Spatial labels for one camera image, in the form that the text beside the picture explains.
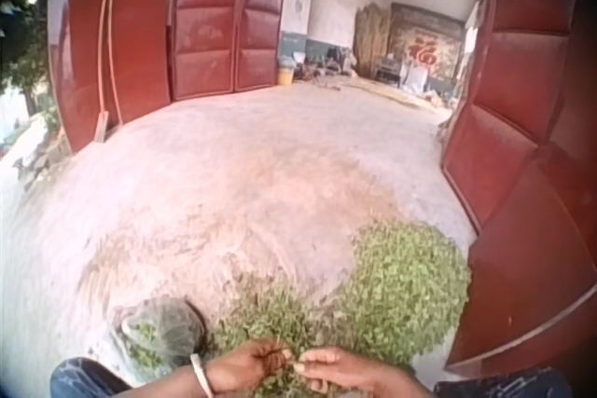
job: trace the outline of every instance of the bracelet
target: bracelet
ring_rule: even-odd
[[[199,380],[199,383],[201,384],[203,391],[207,395],[207,398],[214,398],[214,393],[212,392],[212,388],[209,387],[209,382],[207,382],[207,376],[205,375],[203,367],[201,367],[201,359],[199,359],[199,355],[197,353],[193,353],[190,355],[190,363],[193,364],[195,376]]]

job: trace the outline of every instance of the bucket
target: bucket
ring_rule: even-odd
[[[290,86],[292,78],[295,76],[295,70],[287,67],[278,68],[278,86]]]

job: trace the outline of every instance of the pile of green leaves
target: pile of green leaves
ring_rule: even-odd
[[[458,323],[469,271],[454,245],[433,227],[375,223],[354,239],[354,255],[355,269],[324,305],[311,305],[286,281],[244,281],[232,311],[211,334],[211,354],[273,336],[296,355],[338,345],[404,365]],[[288,369],[267,380],[256,396],[305,394]]]

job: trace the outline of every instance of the dark pants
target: dark pants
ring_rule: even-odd
[[[100,364],[83,358],[63,362],[49,382],[51,398],[105,398],[131,387]],[[513,375],[462,382],[442,382],[437,398],[572,398],[557,371],[535,368]]]

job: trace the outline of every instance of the dusty floor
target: dusty floor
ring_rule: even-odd
[[[444,118],[302,84],[174,104],[27,194],[2,167],[3,387],[47,396],[111,309],[150,296],[187,295],[209,318],[237,272],[278,268],[325,294],[372,216],[435,225],[465,256],[473,229],[438,168]],[[423,382],[449,347],[415,360]]]

